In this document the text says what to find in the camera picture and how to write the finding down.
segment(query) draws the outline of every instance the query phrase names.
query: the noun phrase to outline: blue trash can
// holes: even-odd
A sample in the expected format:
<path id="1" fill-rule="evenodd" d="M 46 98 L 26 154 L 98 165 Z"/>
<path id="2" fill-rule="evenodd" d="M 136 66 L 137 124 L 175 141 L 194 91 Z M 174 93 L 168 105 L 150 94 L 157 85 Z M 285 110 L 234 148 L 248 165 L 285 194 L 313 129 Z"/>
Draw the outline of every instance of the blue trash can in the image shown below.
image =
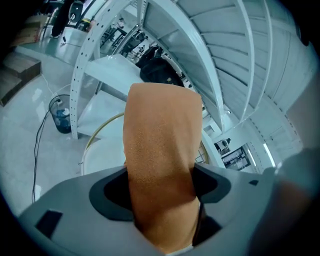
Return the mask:
<path id="1" fill-rule="evenodd" d="M 62 134 L 71 133 L 69 100 L 70 95 L 61 94 L 54 97 L 49 103 L 49 111 L 55 127 Z"/>

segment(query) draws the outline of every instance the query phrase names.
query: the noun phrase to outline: perforated metal beam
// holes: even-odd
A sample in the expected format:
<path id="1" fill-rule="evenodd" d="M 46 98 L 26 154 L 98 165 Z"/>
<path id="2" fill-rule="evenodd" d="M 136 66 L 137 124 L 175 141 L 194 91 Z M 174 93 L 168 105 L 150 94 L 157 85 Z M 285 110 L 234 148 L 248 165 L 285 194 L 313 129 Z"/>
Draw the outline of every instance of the perforated metal beam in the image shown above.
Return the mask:
<path id="1" fill-rule="evenodd" d="M 111 25 L 115 16 L 124 10 L 131 2 L 130 0 L 109 0 L 105 3 L 103 10 L 96 19 L 95 25 L 91 28 L 82 44 L 75 62 L 70 88 L 70 122 L 72 137 L 74 139 L 78 138 L 78 101 L 88 61 L 96 49 L 97 44 L 100 44 L 101 36 Z"/>
<path id="2" fill-rule="evenodd" d="M 246 101 L 243 107 L 243 112 L 241 115 L 241 119 L 240 119 L 240 123 L 245 119 L 245 115 L 247 112 L 247 108 L 248 108 L 248 104 L 250 101 L 250 96 L 251 96 L 251 92 L 252 92 L 252 87 L 254 84 L 254 76 L 255 76 L 255 45 L 254 45 L 254 37 L 253 37 L 253 32 L 251 29 L 251 24 L 250 24 L 250 20 L 249 20 L 249 16 L 246 10 L 246 7 L 243 3 L 242 0 L 235 0 L 235 5 L 238 7 L 238 9 L 240 10 L 242 16 L 243 16 L 243 20 L 245 23 L 245 38 L 247 40 L 247 45 L 248 45 L 248 55 L 249 55 L 249 59 L 250 59 L 250 65 L 249 65 L 249 82 L 247 85 L 247 96 L 246 96 Z"/>
<path id="3" fill-rule="evenodd" d="M 192 47 L 198 53 L 199 60 L 205 70 L 205 74 L 210 81 L 210 86 L 215 96 L 215 102 L 219 113 L 219 120 L 215 120 L 225 130 L 224 122 L 224 103 L 218 79 L 217 70 L 214 61 L 211 58 L 209 49 L 207 48 L 203 38 L 191 20 L 184 12 L 170 0 L 149 0 L 149 3 L 158 7 L 169 19 L 175 23 L 176 27 L 185 34 L 191 41 Z"/>

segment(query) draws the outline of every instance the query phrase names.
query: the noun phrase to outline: gray floor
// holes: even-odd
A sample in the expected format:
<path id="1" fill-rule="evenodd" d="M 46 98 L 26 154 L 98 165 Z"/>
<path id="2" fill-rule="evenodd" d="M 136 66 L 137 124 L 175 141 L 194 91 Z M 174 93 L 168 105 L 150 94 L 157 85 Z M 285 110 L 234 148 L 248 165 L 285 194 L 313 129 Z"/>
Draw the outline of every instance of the gray floor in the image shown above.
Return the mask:
<path id="1" fill-rule="evenodd" d="M 41 58 L 42 73 L 51 91 L 56 92 L 70 84 L 80 47 L 67 45 L 67 50 L 59 50 L 59 39 L 45 40 L 23 47 L 34 51 L 35 55 L 41 54 L 38 56 Z M 93 96 L 97 82 L 90 76 L 84 78 L 80 109 Z M 0 188 L 17 216 L 32 202 L 36 133 L 52 98 L 51 91 L 45 79 L 39 75 L 26 84 L 5 107 L 0 106 Z M 58 94 L 70 94 L 70 87 L 67 86 Z M 52 117 L 48 116 L 39 148 L 36 197 L 59 182 L 80 175 L 79 163 L 88 139 L 82 136 L 75 140 L 71 133 L 59 133 Z"/>
<path id="2" fill-rule="evenodd" d="M 88 33 L 78 29 L 66 27 L 59 38 L 51 38 L 50 34 L 51 27 L 48 27 L 44 37 L 41 37 L 41 41 L 37 43 L 24 44 L 21 47 L 54 57 L 64 63 L 74 66 L 81 46 Z M 100 49 L 101 57 L 105 57 L 107 54 L 110 55 L 112 53 L 113 50 L 110 49 L 112 43 L 113 42 L 108 41 Z"/>

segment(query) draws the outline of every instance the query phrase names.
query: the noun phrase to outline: white metal frame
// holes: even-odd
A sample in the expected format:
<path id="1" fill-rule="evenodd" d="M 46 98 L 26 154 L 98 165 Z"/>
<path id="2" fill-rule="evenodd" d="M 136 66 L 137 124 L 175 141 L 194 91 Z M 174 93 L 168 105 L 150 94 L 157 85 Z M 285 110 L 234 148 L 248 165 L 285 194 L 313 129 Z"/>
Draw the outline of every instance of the white metal frame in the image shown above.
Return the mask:
<path id="1" fill-rule="evenodd" d="M 86 36 L 80 49 L 75 62 L 70 88 L 70 121 L 72 137 L 74 139 L 78 138 L 78 100 L 88 61 L 94 53 L 97 44 L 100 44 L 101 36 L 111 25 L 115 16 L 124 10 L 131 2 L 131 0 L 109 0 L 105 4 L 103 12 L 97 18 L 95 25 Z"/>
<path id="2" fill-rule="evenodd" d="M 248 55 L 249 55 L 249 59 L 250 59 L 250 65 L 249 65 L 249 82 L 247 84 L 247 96 L 246 96 L 246 101 L 245 104 L 243 106 L 243 112 L 240 118 L 240 123 L 244 121 L 245 116 L 246 116 L 246 112 L 247 112 L 247 108 L 248 108 L 248 104 L 250 101 L 250 97 L 251 97 L 251 92 L 252 92 L 252 87 L 254 84 L 254 76 L 255 76 L 255 45 L 254 45 L 254 37 L 253 37 L 253 32 L 251 29 L 251 24 L 250 24 L 250 20 L 249 20 L 249 16 L 246 10 L 246 7 L 243 3 L 243 0 L 235 0 L 235 5 L 238 7 L 238 9 L 241 11 L 241 14 L 243 16 L 244 19 L 244 23 L 245 23 L 245 38 L 247 40 L 247 45 L 248 45 Z"/>
<path id="3" fill-rule="evenodd" d="M 268 79 L 269 79 L 269 75 L 270 75 L 270 69 L 271 69 L 271 63 L 272 63 L 272 55 L 273 55 L 273 28 L 272 28 L 272 21 L 271 21 L 271 16 L 270 16 L 270 12 L 269 12 L 269 7 L 268 4 L 266 2 L 266 0 L 262 0 L 263 2 L 263 10 L 264 10 L 264 15 L 265 15 L 265 20 L 266 20 L 266 25 L 268 28 L 268 46 L 269 46 L 269 51 L 268 51 L 268 59 L 267 59 L 267 67 L 266 67 L 266 72 L 265 72 L 265 77 L 264 77 L 264 81 L 263 81 L 263 87 L 261 89 L 258 101 L 256 103 L 256 106 L 254 108 L 254 110 L 256 110 L 259 107 L 259 104 L 261 102 L 261 99 L 265 93 L 265 89 L 268 83 Z"/>
<path id="4" fill-rule="evenodd" d="M 139 26 L 142 24 L 142 19 L 144 15 L 143 7 L 145 4 L 146 4 L 146 0 L 137 0 L 136 21 Z"/>
<path id="5" fill-rule="evenodd" d="M 138 31 L 139 25 L 135 25 L 128 34 L 125 35 L 125 37 L 122 39 L 122 41 L 118 44 L 118 46 L 114 49 L 112 55 L 118 54 L 122 51 L 122 49 L 125 47 L 125 45 L 128 43 L 131 37 Z"/>
<path id="6" fill-rule="evenodd" d="M 224 103 L 220 87 L 220 81 L 218 79 L 217 70 L 209 49 L 206 46 L 203 38 L 198 32 L 197 28 L 194 26 L 192 21 L 184 14 L 184 12 L 171 0 L 148 0 L 154 6 L 159 7 L 163 13 L 170 18 L 174 18 L 174 22 L 179 30 L 184 33 L 191 41 L 192 46 L 196 50 L 204 67 L 205 73 L 210 81 L 210 86 L 215 96 L 216 106 L 220 116 L 220 127 L 222 132 L 225 131 L 224 124 Z"/>
<path id="7" fill-rule="evenodd" d="M 189 80 L 190 84 L 192 86 L 194 86 L 192 80 L 190 80 L 190 77 L 188 76 L 188 74 L 186 73 L 185 69 L 183 66 L 180 65 L 180 63 L 177 61 L 177 59 L 170 53 L 170 51 L 167 49 L 167 47 L 165 47 L 158 39 L 157 37 L 152 34 L 152 32 L 146 30 L 144 27 L 141 28 L 142 31 L 148 36 L 150 37 L 153 41 L 155 41 L 157 43 L 157 45 L 159 45 L 168 55 L 169 57 L 175 62 L 175 64 L 179 67 L 179 69 L 181 69 L 181 71 L 184 73 L 186 79 Z"/>

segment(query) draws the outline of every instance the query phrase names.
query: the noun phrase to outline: towel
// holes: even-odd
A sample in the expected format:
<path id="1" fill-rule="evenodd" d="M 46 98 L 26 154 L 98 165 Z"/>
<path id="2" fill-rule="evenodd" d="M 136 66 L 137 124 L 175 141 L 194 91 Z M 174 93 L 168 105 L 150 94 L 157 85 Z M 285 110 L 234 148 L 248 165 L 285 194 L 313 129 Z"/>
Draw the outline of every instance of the towel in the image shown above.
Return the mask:
<path id="1" fill-rule="evenodd" d="M 188 247 L 196 232 L 192 172 L 201 129 L 199 94 L 171 84 L 131 86 L 123 144 L 134 221 L 165 254 Z"/>

